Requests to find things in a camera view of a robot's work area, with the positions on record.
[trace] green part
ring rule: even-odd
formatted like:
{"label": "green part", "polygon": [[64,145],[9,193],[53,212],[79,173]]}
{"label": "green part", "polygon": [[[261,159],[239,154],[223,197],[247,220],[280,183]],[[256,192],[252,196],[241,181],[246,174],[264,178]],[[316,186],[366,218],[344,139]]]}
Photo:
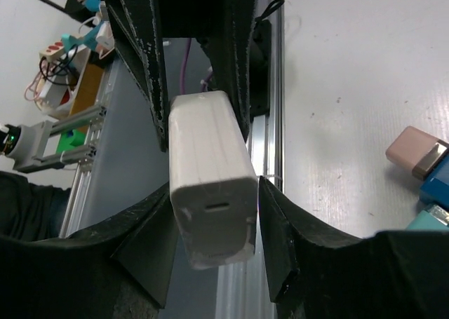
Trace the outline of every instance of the green part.
{"label": "green part", "polygon": [[64,151],[69,151],[77,146],[84,144],[86,139],[86,134],[79,132],[78,130],[70,130],[61,134],[59,139],[58,147],[56,153],[62,153]]}

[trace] blue object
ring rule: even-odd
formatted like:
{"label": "blue object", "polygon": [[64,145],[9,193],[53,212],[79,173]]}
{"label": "blue object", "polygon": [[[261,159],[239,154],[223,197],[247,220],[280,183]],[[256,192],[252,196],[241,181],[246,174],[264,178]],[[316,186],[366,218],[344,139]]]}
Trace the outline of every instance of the blue object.
{"label": "blue object", "polygon": [[77,39],[75,36],[69,35],[69,34],[63,34],[61,35],[61,42],[64,45],[64,50],[68,52],[73,46],[80,46],[81,44],[84,44],[87,46],[87,48],[91,49],[92,51],[95,51],[97,48],[97,35],[100,31],[100,28],[103,24],[103,21],[100,22],[95,28],[92,28],[92,30],[89,31],[84,37],[81,37],[80,39]]}
{"label": "blue object", "polygon": [[436,203],[449,210],[449,156],[430,173],[420,188],[420,200],[426,205]]}
{"label": "blue object", "polygon": [[100,11],[100,0],[86,0],[84,6],[91,12]]}
{"label": "blue object", "polygon": [[449,228],[430,215],[426,210],[421,211],[418,216],[410,223],[407,230],[437,230],[449,231]]}

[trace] teal object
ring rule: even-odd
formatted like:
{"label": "teal object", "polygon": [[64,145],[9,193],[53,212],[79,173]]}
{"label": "teal object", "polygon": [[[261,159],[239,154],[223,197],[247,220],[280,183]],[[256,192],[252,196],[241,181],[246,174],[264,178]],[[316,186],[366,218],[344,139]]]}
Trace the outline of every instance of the teal object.
{"label": "teal object", "polygon": [[408,225],[407,230],[449,231],[449,228],[429,214],[429,212],[423,210],[416,216],[412,223]]}
{"label": "teal object", "polygon": [[84,6],[91,12],[100,11],[100,0],[86,0]]}
{"label": "teal object", "polygon": [[95,49],[97,48],[97,35],[102,24],[103,21],[95,26],[95,28],[92,28],[89,33],[87,33],[80,39],[77,39],[75,36],[72,36],[70,34],[63,34],[61,36],[61,42],[64,45],[64,50],[68,52],[71,48],[73,48],[73,46],[80,46],[81,44],[83,44],[92,51],[95,51]]}

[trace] metal bracket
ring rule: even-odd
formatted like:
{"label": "metal bracket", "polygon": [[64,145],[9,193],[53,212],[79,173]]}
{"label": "metal bracket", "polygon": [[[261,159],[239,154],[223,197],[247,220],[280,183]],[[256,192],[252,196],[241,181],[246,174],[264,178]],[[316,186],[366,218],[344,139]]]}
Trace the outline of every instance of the metal bracket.
{"label": "metal bracket", "polygon": [[44,121],[32,127],[21,126],[22,132],[19,142],[8,155],[15,160],[14,170],[31,173],[48,168],[63,168],[65,165],[78,162],[92,162],[96,154],[96,140],[76,147],[61,154],[44,156],[45,148],[50,137],[59,135],[68,130],[90,125],[94,130],[100,130],[106,115],[106,108],[102,105],[93,105],[66,119],[51,123]]}

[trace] pink eraser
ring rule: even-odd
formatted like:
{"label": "pink eraser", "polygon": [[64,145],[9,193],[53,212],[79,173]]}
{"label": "pink eraser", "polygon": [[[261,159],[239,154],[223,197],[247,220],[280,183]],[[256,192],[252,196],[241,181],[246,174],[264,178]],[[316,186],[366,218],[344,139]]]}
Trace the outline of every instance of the pink eraser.
{"label": "pink eraser", "polygon": [[448,144],[429,133],[408,126],[385,154],[392,163],[425,179],[448,151]]}

